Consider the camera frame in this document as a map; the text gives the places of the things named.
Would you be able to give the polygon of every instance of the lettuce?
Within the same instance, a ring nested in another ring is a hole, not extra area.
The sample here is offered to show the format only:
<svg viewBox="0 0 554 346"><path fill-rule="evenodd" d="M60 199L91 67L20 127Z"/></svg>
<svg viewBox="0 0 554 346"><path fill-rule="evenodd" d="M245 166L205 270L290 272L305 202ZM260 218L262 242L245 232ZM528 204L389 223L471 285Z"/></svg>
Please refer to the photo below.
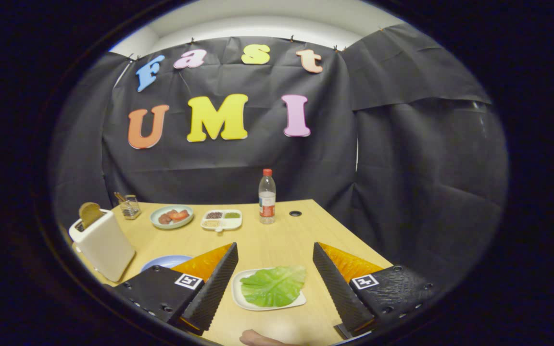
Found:
<svg viewBox="0 0 554 346"><path fill-rule="evenodd" d="M305 274L302 265L261 269L240 279L240 291L245 300L259 307L284 307L301 294Z"/></svg>

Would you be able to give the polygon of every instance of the plate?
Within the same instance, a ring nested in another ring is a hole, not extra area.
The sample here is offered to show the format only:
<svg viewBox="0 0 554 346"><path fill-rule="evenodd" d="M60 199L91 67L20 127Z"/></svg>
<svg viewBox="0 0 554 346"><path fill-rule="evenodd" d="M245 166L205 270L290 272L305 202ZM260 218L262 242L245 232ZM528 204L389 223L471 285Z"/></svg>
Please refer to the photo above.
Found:
<svg viewBox="0 0 554 346"><path fill-rule="evenodd" d="M186 217L185 219L182 219L181 221L171 222L168 225L162 225L160 223L160 216L164 215L170 210L176 210L177 212L180 212L181 210L187 210L187 212L189 213L189 216ZM194 210L192 210L192 208L190 208L189 206L183 206L183 204L171 204L169 206L159 208L158 210L154 211L150 217L151 223L157 228L162 228L163 230L172 230L174 228L185 226L193 218L194 218Z"/></svg>
<svg viewBox="0 0 554 346"><path fill-rule="evenodd" d="M222 213L222 217L220 219L207 219L206 216L209 215L210 212L220 212ZM226 219L225 215L229 212L235 212L240 215L240 217L234 218L234 219ZM205 226L205 221L219 221L219 226ZM215 230L216 232L221 232L222 230L233 230L235 228L240 227L242 224L242 212L240 210L209 210L204 213L202 220L200 221L200 226L206 230Z"/></svg>
<svg viewBox="0 0 554 346"><path fill-rule="evenodd" d="M148 261L147 264L145 264L144 267L142 267L140 272L144 272L145 270L151 268L154 265L161 265L162 267L174 268L177 265L190 259L191 259L191 256L185 256L185 255L162 256L160 258L156 258Z"/></svg>
<svg viewBox="0 0 554 346"><path fill-rule="evenodd" d="M242 307L243 309L250 309L253 311L266 311L268 309L285 309L285 308L297 307L307 302L305 295L303 294L303 291L301 289L301 294L299 294L299 296L294 300L294 302L284 307L265 307L264 308L264 307L259 307L258 305L249 303L247 300L245 300L245 297L243 297L242 292L240 291L240 287L242 286L242 282L240 282L240 279L248 278L249 276L252 276L253 274L255 274L255 272L257 272L258 270L262 270L262 269L273 269L273 268L244 270L240 273L237 273L234 276L234 278L232 278L232 298L235 301L235 303L237 303L238 306Z"/></svg>

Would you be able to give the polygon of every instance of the white ceiling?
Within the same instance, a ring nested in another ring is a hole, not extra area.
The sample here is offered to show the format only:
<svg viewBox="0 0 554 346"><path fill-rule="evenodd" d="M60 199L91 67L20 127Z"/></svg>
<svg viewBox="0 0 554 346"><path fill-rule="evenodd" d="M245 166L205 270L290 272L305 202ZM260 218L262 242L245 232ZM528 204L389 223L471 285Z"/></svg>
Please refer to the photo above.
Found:
<svg viewBox="0 0 554 346"><path fill-rule="evenodd" d="M163 15L148 26L158 37L164 37L201 23L256 15L302 18L362 37L403 22L360 0L198 0Z"/></svg>

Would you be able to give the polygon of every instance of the pink letter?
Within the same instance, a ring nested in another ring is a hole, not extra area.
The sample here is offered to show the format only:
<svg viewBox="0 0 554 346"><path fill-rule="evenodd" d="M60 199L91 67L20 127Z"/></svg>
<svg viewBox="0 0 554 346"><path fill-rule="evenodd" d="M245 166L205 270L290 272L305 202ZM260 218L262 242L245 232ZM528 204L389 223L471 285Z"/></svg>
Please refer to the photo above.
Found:
<svg viewBox="0 0 554 346"><path fill-rule="evenodd" d="M305 125L303 105L307 98L301 95L284 95L281 99L288 107L288 127L283 130L286 136L309 136L312 131Z"/></svg>
<svg viewBox="0 0 554 346"><path fill-rule="evenodd" d="M198 67L204 63L203 58L205 55L206 50L204 49L194 49L185 52L181 55L182 58L174 63L174 68Z"/></svg>

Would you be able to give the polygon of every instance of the white wall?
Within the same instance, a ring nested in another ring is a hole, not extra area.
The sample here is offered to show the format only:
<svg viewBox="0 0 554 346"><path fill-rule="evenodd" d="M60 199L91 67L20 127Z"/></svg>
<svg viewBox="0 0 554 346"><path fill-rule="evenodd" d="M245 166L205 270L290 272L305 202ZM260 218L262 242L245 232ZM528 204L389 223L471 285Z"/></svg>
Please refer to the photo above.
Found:
<svg viewBox="0 0 554 346"><path fill-rule="evenodd" d="M150 26L143 26L138 31L129 35L123 41L117 43L110 49L111 52L119 53L136 59L137 55L144 56L151 52L152 46L160 39L155 31Z"/></svg>
<svg viewBox="0 0 554 346"><path fill-rule="evenodd" d="M194 37L195 41L214 37L281 37L304 42L313 42L322 46L344 46L361 39L361 35L318 22L301 18L278 16L250 16L216 20L181 29L160 38L151 48L151 52L185 44Z"/></svg>
<svg viewBox="0 0 554 346"><path fill-rule="evenodd" d="M111 49L147 55L215 37L282 37L340 50L402 20L360 0L198 0L157 18Z"/></svg>

